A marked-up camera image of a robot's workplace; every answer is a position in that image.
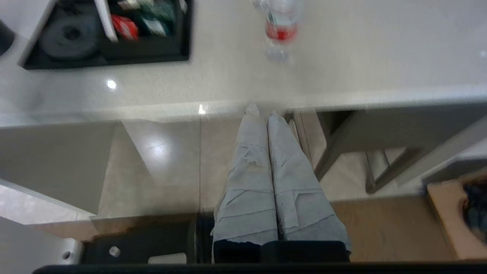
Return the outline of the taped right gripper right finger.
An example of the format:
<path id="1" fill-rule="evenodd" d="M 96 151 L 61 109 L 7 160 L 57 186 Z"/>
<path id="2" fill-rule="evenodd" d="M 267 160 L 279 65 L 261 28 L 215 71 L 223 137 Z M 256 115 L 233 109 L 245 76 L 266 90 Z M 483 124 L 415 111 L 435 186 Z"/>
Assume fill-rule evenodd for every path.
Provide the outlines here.
<path id="1" fill-rule="evenodd" d="M 352 251 L 346 227 L 336 216 L 285 119 L 273 112 L 268 125 L 275 204 L 285 241 L 338 241 Z"/>

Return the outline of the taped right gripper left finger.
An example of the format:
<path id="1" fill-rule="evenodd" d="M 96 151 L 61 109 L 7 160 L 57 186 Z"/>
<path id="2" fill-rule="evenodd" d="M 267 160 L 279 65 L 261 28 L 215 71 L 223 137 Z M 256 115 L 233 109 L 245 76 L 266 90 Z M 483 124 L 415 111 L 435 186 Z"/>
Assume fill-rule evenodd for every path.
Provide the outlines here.
<path id="1" fill-rule="evenodd" d="M 255 104 L 240 123 L 214 219 L 214 242 L 263 245 L 279 238 L 267 127 Z"/>

